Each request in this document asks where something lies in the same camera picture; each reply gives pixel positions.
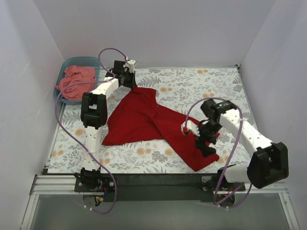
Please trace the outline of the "dark red t shirt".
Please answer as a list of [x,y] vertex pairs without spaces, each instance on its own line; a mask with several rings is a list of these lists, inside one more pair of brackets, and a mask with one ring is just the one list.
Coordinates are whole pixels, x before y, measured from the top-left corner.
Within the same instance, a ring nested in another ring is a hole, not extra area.
[[159,105],[155,97],[155,89],[133,88],[109,117],[108,134],[102,145],[115,146],[137,141],[165,140],[195,172],[218,161],[219,156],[215,152],[203,156],[195,147],[195,137],[192,133],[182,134],[181,125],[186,116]]

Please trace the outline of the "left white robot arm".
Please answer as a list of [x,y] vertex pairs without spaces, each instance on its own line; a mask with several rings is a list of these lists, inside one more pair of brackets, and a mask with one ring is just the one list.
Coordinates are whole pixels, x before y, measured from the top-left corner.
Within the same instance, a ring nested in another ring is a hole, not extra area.
[[103,178],[100,173],[99,149],[101,146],[102,128],[107,122],[107,99],[120,86],[134,88],[135,66],[137,61],[114,61],[113,69],[108,72],[104,82],[91,92],[82,96],[81,121],[85,130],[85,154],[80,173],[74,176],[78,180],[76,191],[84,189],[86,192],[103,192],[107,189],[114,190],[112,179]]

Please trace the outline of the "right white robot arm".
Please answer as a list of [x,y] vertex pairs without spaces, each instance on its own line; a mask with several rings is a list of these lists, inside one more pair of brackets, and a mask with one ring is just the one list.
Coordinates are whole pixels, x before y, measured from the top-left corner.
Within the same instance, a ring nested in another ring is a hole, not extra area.
[[192,132],[195,147],[204,157],[212,156],[215,148],[205,142],[216,143],[216,134],[221,128],[227,129],[235,138],[234,145],[241,144],[250,156],[248,164],[227,163],[219,169],[206,187],[228,190],[235,183],[249,183],[261,189],[289,176],[288,149],[282,142],[275,143],[262,135],[248,121],[242,111],[231,101],[216,103],[213,99],[204,101],[201,110],[207,117],[198,123],[187,120],[182,125],[183,132]]

